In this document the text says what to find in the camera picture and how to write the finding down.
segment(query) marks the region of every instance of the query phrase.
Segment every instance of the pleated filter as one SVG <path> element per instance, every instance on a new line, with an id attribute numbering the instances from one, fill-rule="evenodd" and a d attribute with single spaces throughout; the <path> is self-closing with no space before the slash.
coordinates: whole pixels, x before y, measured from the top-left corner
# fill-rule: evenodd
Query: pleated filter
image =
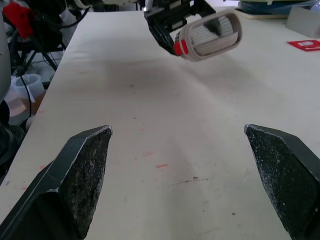
<path id="1" fill-rule="evenodd" d="M 241 38 L 238 17 L 223 11 L 183 26 L 175 37 L 173 49 L 176 55 L 197 62 L 235 48 Z"/>

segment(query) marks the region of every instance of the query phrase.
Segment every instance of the red label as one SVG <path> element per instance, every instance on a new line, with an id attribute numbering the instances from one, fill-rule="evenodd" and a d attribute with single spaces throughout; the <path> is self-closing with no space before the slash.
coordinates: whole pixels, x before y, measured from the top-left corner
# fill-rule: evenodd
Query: red label
<path id="1" fill-rule="evenodd" d="M 320 41 L 317 40 L 288 41 L 288 44 L 306 52 L 320 51 Z"/>
<path id="2" fill-rule="evenodd" d="M 181 40 L 181 44 L 182 44 L 182 47 L 183 47 L 183 51 L 185 54 L 188 54 L 189 51 L 188 51 L 188 48 L 187 48 L 187 44 L 186 44 L 186 41 L 184 39 Z M 182 52 L 182 49 L 180 47 L 180 43 L 177 41 L 173 44 L 173 50 L 175 52 L 175 54 L 177 56 L 181 56 L 183 55 L 184 53 Z"/>

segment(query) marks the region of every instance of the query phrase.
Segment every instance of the black cable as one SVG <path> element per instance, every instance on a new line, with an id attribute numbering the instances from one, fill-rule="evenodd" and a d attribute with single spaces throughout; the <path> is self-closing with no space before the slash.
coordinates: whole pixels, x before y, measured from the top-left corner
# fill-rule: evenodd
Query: black cable
<path id="1" fill-rule="evenodd" d="M 45 57 L 42 55 L 42 59 L 43 59 L 43 62 L 45 62 L 47 65 L 50 66 L 50 63 L 47 62 L 47 60 L 45 60 Z"/>
<path id="2" fill-rule="evenodd" d="M 48 20 L 49 17 L 45 17 L 42 12 L 40 12 L 40 11 L 38 11 L 38 10 L 35 10 L 35 9 L 32 9 L 32 10 L 33 10 L 38 16 L 40 16 L 41 19 L 43 19 L 44 21 L 46 21 L 48 24 L 51 24 L 51 25 L 53 25 L 53 26 L 55 26 L 55 27 L 58 27 L 58 28 L 61 28 L 61 29 L 67 29 L 67 28 L 71 28 L 71 27 L 77 25 L 78 23 L 80 23 L 80 22 L 82 21 L 82 19 L 84 19 L 84 17 L 85 17 L 85 16 L 87 15 L 87 13 L 89 12 L 89 9 L 90 9 L 90 7 L 88 7 L 88 8 L 84 11 L 84 13 L 82 14 L 82 16 L 81 16 L 77 21 L 75 21 L 74 23 L 69 24 L 69 25 L 56 24 L 56 23 Z"/>
<path id="3" fill-rule="evenodd" d="M 10 51 L 10 56 L 13 56 L 13 53 L 14 53 L 14 51 L 15 51 L 18 35 L 19 35 L 19 33 L 18 33 L 18 30 L 16 29 L 16 30 L 14 31 L 13 35 L 12 35 L 12 38 L 11 38 L 11 45 L 10 45 L 10 50 L 9 50 L 9 51 Z M 23 85 L 24 85 L 24 87 L 25 87 L 26 93 L 27 93 L 27 95 L 28 95 L 28 100 L 29 100 L 29 117 L 31 117 L 32 109 L 31 109 L 31 98 L 30 98 L 29 90 L 28 90 L 28 88 L 27 88 L 27 85 L 26 85 L 26 83 L 25 83 L 25 80 L 23 79 L 23 77 L 21 76 L 21 74 L 20 74 L 20 72 L 19 72 L 19 70 L 18 70 L 18 68 L 17 68 L 17 63 L 15 62 L 14 59 L 12 60 L 12 62 L 13 62 L 13 64 L 14 64 L 15 70 L 16 70 L 16 72 L 18 73 L 18 75 L 19 75 L 19 77 L 20 77 L 20 79 L 21 79 L 21 81 L 22 81 L 22 83 L 23 83 Z"/>
<path id="4" fill-rule="evenodd" d="M 31 117 L 31 113 L 32 113 L 32 109 L 31 109 L 31 98 L 30 98 L 30 94 L 29 94 L 29 90 L 27 88 L 27 85 L 25 83 L 25 80 L 23 79 L 23 77 L 21 76 L 21 74 L 19 73 L 19 70 L 17 69 L 17 67 L 15 67 L 24 87 L 25 87 L 25 90 L 26 90 L 26 93 L 28 94 L 28 100 L 29 100 L 29 117 Z"/>
<path id="5" fill-rule="evenodd" d="M 52 57 L 52 61 L 54 62 L 54 64 L 56 65 L 56 67 L 58 67 L 58 64 L 57 64 L 57 62 L 56 62 L 56 60 L 55 60 L 54 56 L 52 56 L 52 53 L 51 53 L 51 52 L 49 52 L 49 54 L 50 54 L 50 56 Z"/>

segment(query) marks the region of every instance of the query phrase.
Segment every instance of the red card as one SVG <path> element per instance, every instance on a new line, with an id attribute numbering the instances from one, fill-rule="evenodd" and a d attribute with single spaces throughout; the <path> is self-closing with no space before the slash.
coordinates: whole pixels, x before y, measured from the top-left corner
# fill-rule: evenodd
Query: red card
<path id="1" fill-rule="evenodd" d="M 317 40 L 288 41 L 288 44 L 306 52 L 320 51 L 320 41 Z"/>

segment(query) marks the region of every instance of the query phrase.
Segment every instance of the gray box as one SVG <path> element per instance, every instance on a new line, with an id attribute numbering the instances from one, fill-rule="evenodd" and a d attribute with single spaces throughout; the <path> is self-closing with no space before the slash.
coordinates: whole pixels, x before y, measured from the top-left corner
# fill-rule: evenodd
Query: gray box
<path id="1" fill-rule="evenodd" d="M 320 13 L 293 6 L 285 27 L 309 38 L 320 38 Z"/>

